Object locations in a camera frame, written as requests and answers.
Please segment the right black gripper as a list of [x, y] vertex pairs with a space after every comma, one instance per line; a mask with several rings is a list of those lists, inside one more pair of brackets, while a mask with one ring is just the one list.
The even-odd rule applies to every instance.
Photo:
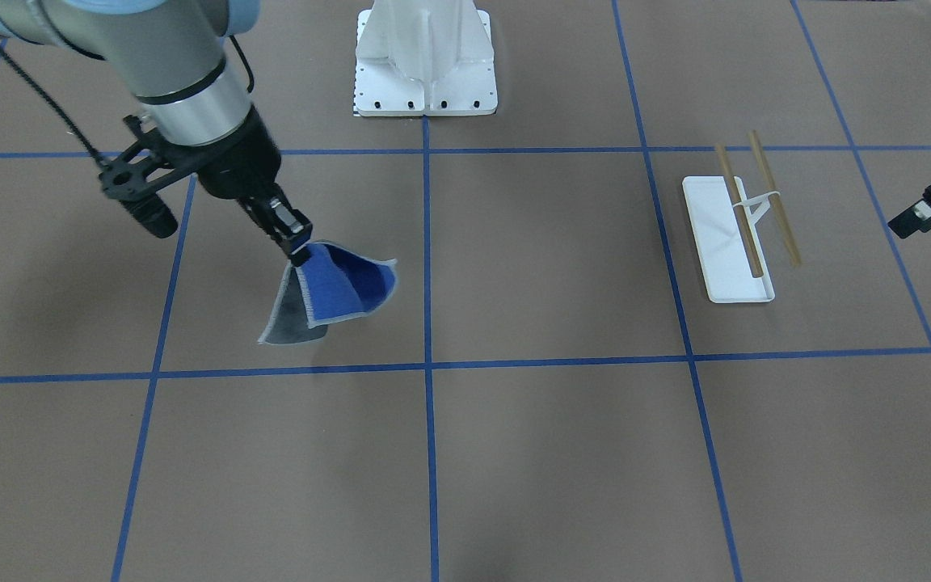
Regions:
[[239, 201], [240, 209], [282, 250], [295, 268], [310, 258], [313, 222], [295, 209], [276, 180], [282, 156], [262, 115], [252, 104], [230, 135], [196, 147], [204, 156], [196, 170], [211, 196]]

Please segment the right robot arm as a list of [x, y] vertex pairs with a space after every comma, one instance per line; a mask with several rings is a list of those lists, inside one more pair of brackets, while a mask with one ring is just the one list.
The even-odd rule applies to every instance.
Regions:
[[[236, 202], [289, 262], [310, 257], [313, 225], [280, 185], [281, 156], [223, 48], [255, 25], [256, 1], [0, 1], [0, 58], [74, 134], [99, 169], [101, 192], [154, 237], [178, 222], [159, 193], [195, 176]], [[5, 52], [2, 41], [58, 45], [110, 64], [141, 106], [124, 124], [134, 143], [108, 158]]]

